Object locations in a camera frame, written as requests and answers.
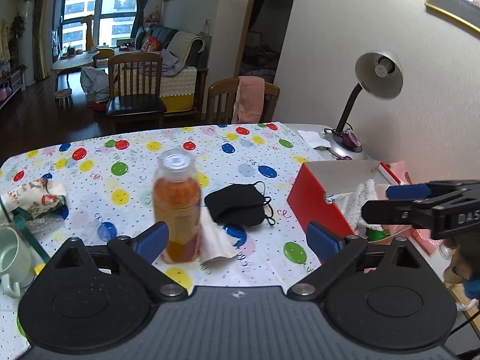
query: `black chair seat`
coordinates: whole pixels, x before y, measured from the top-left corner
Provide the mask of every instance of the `black chair seat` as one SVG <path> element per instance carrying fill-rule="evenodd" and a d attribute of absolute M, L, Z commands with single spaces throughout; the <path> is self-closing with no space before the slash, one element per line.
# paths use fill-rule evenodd
<path fill-rule="evenodd" d="M 145 115 L 145 119 L 167 111 L 167 107 L 162 99 L 154 94 L 131 94 L 118 96 L 110 99 L 106 106 L 108 116 L 140 116 Z"/>

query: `plastic bottle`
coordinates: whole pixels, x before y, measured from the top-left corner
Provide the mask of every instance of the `plastic bottle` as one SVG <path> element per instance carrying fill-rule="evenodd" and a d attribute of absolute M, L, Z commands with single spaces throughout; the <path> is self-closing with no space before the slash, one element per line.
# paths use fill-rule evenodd
<path fill-rule="evenodd" d="M 195 260 L 200 242 L 201 189 L 195 159 L 183 149 L 162 153 L 153 186 L 155 221 L 169 227 L 169 241 L 162 253 L 166 263 Z"/>

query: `building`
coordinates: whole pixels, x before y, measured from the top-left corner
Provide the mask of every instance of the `building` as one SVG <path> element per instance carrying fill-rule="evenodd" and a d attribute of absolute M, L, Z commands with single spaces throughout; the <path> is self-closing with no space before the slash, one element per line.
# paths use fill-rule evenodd
<path fill-rule="evenodd" d="M 93 22 L 94 42 L 114 47 L 117 39 L 130 38 L 137 8 L 136 0 L 65 0 L 63 21 L 76 18 L 81 20 L 83 16 L 94 15 L 95 8 L 101 11 L 95 15 L 95 18 L 100 17 L 98 34 L 95 33 L 95 21 Z M 62 47 L 71 45 L 85 50 L 86 24 L 80 21 L 64 24 L 61 42 Z"/>

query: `black face mask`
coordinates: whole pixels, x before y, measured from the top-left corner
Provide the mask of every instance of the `black face mask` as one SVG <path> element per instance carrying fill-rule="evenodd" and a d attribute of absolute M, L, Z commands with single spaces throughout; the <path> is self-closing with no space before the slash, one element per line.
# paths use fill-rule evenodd
<path fill-rule="evenodd" d="M 232 225 L 256 226 L 265 219 L 273 226 L 273 209 L 270 205 L 272 198 L 258 192 L 255 184 L 232 184 L 221 190 L 205 196 L 205 204 L 210 211 L 210 216 L 216 223 L 231 223 Z M 268 205 L 272 215 L 265 214 L 264 206 Z"/>

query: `tablecloth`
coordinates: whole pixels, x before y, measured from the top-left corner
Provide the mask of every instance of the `tablecloth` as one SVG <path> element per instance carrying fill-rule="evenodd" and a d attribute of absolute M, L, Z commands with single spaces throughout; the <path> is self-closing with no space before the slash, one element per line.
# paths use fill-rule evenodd
<path fill-rule="evenodd" d="M 265 221 L 246 229 L 225 225 L 236 239 L 236 258 L 175 265 L 157 259 L 158 269 L 189 291 L 194 285 L 280 285 L 286 291 L 319 266 L 287 196 L 301 164 L 321 157 L 281 123 L 153 130 L 33 150 L 4 163 L 0 193 L 41 176 L 66 186 L 69 215 L 63 226 L 37 234 L 50 255 L 73 235 L 87 245 L 104 244 L 97 229 L 105 222 L 118 235 L 134 237 L 154 223 L 151 190 L 157 158 L 176 147 L 195 156 L 203 196 L 230 183 L 263 181 L 277 224 Z M 18 300 L 0 292 L 0 360 L 15 358 L 28 346 L 17 306 Z"/>

